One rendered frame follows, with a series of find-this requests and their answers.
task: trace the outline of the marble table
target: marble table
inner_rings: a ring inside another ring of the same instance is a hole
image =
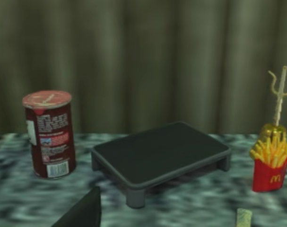
[[[251,191],[248,149],[256,135],[212,135],[231,147],[230,171],[208,166],[171,180],[151,189],[140,210],[125,204],[119,184],[91,169],[90,149],[122,136],[75,135],[76,170],[45,180],[33,174],[27,136],[0,135],[0,227],[50,227],[94,185],[102,190],[101,227],[234,227],[237,208],[253,212],[252,227],[287,227],[287,175],[279,191]]]

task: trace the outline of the black object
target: black object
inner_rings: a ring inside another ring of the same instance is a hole
[[[231,150],[211,136],[176,122],[97,145],[91,155],[93,170],[107,168],[126,186],[127,205],[141,208],[147,188],[212,163],[228,171]]]
[[[100,188],[94,187],[52,227],[100,227]]]

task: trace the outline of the pink plastic lid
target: pink plastic lid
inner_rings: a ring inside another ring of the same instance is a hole
[[[72,96],[65,91],[38,91],[22,99],[24,107],[31,109],[54,109],[69,103]]]

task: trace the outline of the gray curtain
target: gray curtain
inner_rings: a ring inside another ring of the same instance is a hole
[[[74,132],[257,133],[283,65],[287,0],[0,0],[0,133],[48,89],[72,94]]]

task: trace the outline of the curtain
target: curtain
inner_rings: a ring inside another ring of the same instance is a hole
[[[74,132],[257,133],[283,65],[287,0],[0,0],[0,133],[51,89],[72,94]]]

